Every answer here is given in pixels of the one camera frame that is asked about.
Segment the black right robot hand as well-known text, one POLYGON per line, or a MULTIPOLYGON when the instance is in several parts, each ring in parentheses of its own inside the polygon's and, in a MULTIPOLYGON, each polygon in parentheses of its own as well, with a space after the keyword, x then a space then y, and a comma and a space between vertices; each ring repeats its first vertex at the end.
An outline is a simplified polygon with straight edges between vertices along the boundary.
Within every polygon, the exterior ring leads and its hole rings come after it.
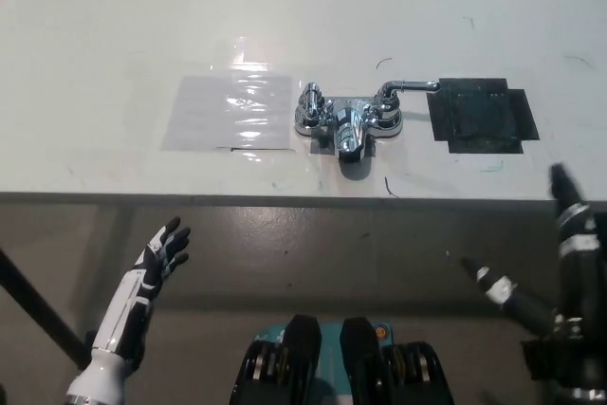
POLYGON ((522 344, 535 380, 573 396, 606 397, 606 261, 590 204, 561 163, 550 168, 556 202, 558 299, 549 306, 505 274, 471 257, 459 263, 485 296, 534 335, 522 344))

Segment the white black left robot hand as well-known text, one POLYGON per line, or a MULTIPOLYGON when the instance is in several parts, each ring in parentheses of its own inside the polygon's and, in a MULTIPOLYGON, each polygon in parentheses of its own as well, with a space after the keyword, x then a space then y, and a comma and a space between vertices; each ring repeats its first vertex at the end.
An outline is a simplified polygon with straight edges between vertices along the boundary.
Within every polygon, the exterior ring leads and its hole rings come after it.
POLYGON ((161 288, 177 267, 189 259, 185 251, 191 230, 180 228, 176 216, 148 241, 114 293, 92 348, 116 355, 135 372, 143 359, 145 339, 161 288))

